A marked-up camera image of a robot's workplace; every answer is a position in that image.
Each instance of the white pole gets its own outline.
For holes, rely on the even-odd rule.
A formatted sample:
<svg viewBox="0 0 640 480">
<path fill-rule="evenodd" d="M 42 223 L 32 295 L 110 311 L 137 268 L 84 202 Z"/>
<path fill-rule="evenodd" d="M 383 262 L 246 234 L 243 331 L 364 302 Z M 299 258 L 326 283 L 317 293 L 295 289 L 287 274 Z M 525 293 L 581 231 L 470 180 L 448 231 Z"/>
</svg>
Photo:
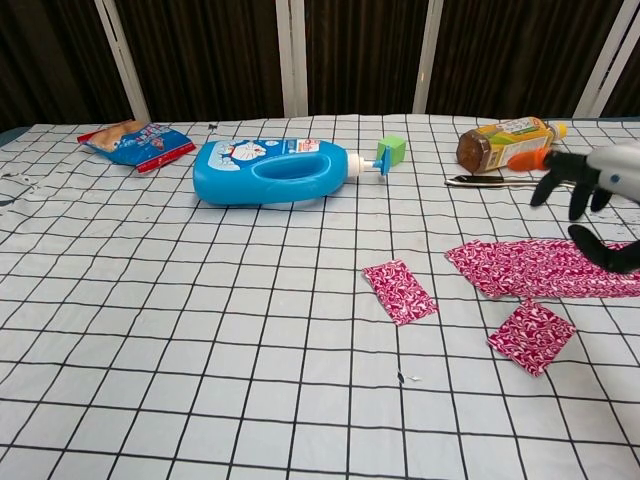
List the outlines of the white pole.
<svg viewBox="0 0 640 480">
<path fill-rule="evenodd" d="M 284 107 L 285 117 L 296 116 L 290 16 L 289 0 L 276 0 L 278 47 L 280 50 L 280 78 L 282 79 L 282 105 Z"/>
<path fill-rule="evenodd" d="M 309 114 L 307 96 L 307 39 L 305 35 L 304 0 L 289 0 L 291 8 L 291 53 L 296 97 L 296 115 Z"/>
<path fill-rule="evenodd" d="M 413 96 L 413 113 L 425 113 L 427 109 L 429 84 L 431 83 L 433 60 L 436 56 L 438 31 L 440 30 L 443 5 L 444 0 L 429 0 L 427 20 L 424 25 L 424 36 L 422 38 L 418 78 L 416 79 L 416 91 Z"/>
<path fill-rule="evenodd" d="M 620 79 L 620 75 L 624 70 L 625 65 L 627 64 L 627 60 L 631 56 L 636 43 L 638 43 L 638 38 L 640 37 L 640 14 L 636 15 L 631 28 L 629 29 L 629 33 L 627 33 L 622 46 L 620 47 L 620 51 L 616 56 L 611 69 L 609 70 L 609 74 L 607 75 L 607 79 L 604 81 L 600 92 L 598 92 L 598 96 L 596 97 L 595 102 L 593 103 L 593 107 L 591 108 L 590 117 L 599 117 L 602 114 L 602 110 L 607 105 L 609 101 L 609 97 L 611 96 L 611 92 L 618 83 Z"/>
<path fill-rule="evenodd" d="M 582 91 L 580 101 L 576 106 L 576 110 L 573 112 L 574 118 L 585 118 L 592 116 L 591 111 L 593 109 L 596 98 L 600 92 L 600 87 L 603 85 L 604 79 L 609 71 L 609 66 L 613 62 L 620 42 L 624 37 L 624 33 L 627 31 L 627 27 L 633 19 L 633 15 L 640 4 L 640 0 L 624 0 L 624 3 L 618 11 L 609 35 L 600 50 L 598 60 L 596 60 L 591 76 L 587 81 L 587 84 Z"/>
<path fill-rule="evenodd" d="M 127 43 L 114 0 L 95 0 L 95 4 L 133 116 L 136 120 L 149 122 L 147 102 L 142 93 L 138 73 L 131 57 L 129 44 Z"/>
</svg>

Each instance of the table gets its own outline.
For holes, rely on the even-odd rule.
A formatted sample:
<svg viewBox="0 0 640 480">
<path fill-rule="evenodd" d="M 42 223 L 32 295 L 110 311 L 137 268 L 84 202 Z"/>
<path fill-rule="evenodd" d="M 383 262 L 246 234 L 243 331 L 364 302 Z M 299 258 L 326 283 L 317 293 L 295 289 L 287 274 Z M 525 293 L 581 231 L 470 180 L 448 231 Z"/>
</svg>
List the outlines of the table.
<svg viewBox="0 0 640 480">
<path fill-rule="evenodd" d="M 640 300 L 543 299 L 578 334 L 532 378 L 486 344 L 520 299 L 484 297 L 444 258 L 566 237 L 566 190 L 534 210 L 531 189 L 444 187 L 458 136 L 490 122 L 171 124 L 198 146 L 310 136 L 367 158 L 409 139 L 388 181 L 260 208 L 199 202 L 197 151 L 141 175 L 75 143 L 98 125 L 3 147 L 0 478 L 639 478 Z M 571 151 L 640 138 L 637 122 L 569 123 Z M 640 237 L 620 198 L 583 221 Z M 438 314 L 393 325 L 361 275 L 392 258 Z"/>
</svg>

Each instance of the robotic arm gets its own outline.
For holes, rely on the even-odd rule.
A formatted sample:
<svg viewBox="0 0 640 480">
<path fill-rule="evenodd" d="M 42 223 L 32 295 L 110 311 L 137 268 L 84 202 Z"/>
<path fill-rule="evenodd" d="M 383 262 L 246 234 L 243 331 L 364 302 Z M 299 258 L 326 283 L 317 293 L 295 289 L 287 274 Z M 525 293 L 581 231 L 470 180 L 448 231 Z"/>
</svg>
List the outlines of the robotic arm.
<svg viewBox="0 0 640 480">
<path fill-rule="evenodd" d="M 551 192 L 566 180 L 576 184 L 569 203 L 571 221 L 582 216 L 589 197 L 593 212 L 602 210 L 614 193 L 640 202 L 640 142 L 602 147 L 588 155 L 553 150 L 544 151 L 542 155 L 539 167 L 548 169 L 549 173 L 533 192 L 533 207 L 542 205 Z M 640 240 L 612 250 L 581 225 L 571 225 L 569 235 L 580 251 L 604 270 L 629 273 L 640 269 Z"/>
</svg>

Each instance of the orange object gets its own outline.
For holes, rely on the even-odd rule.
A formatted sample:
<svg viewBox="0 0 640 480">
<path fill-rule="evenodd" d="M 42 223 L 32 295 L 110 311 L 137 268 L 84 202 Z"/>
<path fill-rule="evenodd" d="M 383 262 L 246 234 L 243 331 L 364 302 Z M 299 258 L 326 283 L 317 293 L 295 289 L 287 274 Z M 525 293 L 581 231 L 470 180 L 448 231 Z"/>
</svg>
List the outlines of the orange object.
<svg viewBox="0 0 640 480">
<path fill-rule="evenodd" d="M 507 168 L 516 172 L 548 170 L 544 164 L 547 153 L 549 153 L 549 148 L 537 148 L 530 152 L 517 153 L 509 159 Z"/>
</svg>

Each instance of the yellow bottle cap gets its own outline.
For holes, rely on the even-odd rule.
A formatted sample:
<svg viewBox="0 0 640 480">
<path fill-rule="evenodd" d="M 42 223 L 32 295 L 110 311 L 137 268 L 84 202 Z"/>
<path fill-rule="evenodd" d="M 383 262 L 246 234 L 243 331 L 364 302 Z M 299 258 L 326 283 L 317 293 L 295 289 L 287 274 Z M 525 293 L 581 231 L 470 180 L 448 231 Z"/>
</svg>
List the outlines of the yellow bottle cap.
<svg viewBox="0 0 640 480">
<path fill-rule="evenodd" d="M 551 127 L 551 129 L 553 130 L 553 133 L 555 133 L 555 140 L 560 140 L 561 138 L 564 138 L 567 136 L 567 125 L 564 123 L 552 123 L 549 125 Z"/>
</svg>

